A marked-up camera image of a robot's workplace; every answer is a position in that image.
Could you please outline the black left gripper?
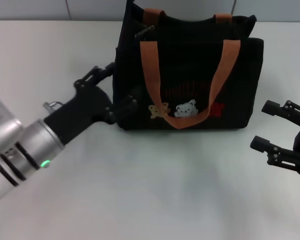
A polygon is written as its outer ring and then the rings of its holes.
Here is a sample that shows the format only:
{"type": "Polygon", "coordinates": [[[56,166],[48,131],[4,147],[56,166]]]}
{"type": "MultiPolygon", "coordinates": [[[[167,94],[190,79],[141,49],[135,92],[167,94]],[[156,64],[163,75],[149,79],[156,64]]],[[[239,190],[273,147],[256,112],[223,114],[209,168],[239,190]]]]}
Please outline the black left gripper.
{"type": "Polygon", "coordinates": [[[65,146],[96,122],[109,125],[134,114],[140,105],[143,88],[133,88],[127,96],[112,103],[97,85],[113,75],[115,63],[105,68],[94,66],[83,78],[74,82],[75,96],[44,118],[44,123],[65,146]]]}

